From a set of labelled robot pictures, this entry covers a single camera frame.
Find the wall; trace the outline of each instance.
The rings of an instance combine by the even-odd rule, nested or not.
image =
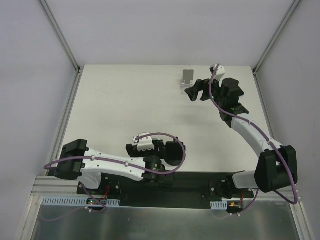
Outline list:
[[[320,1],[305,0],[258,73],[276,138],[293,145],[298,187],[316,239],[320,170]]]
[[[85,64],[251,66],[292,0],[48,0]]]
[[[0,233],[12,240],[75,77],[36,0],[0,3]]]

